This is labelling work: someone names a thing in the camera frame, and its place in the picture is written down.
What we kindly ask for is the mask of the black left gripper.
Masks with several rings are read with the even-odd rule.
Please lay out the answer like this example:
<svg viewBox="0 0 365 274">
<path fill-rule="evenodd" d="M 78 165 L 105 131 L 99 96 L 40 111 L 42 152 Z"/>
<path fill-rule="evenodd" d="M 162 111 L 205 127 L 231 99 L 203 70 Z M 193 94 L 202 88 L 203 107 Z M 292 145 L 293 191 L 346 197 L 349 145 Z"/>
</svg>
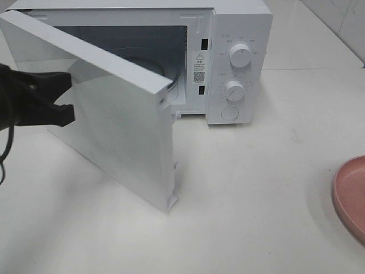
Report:
<svg viewBox="0 0 365 274">
<path fill-rule="evenodd" d="M 47 101 L 57 100 L 71 87 L 67 72 L 21 72 L 1 64 L 1 130 L 10 125 L 64 127 L 72 123 L 73 105 Z M 42 98 L 31 97 L 30 90 Z"/>
</svg>

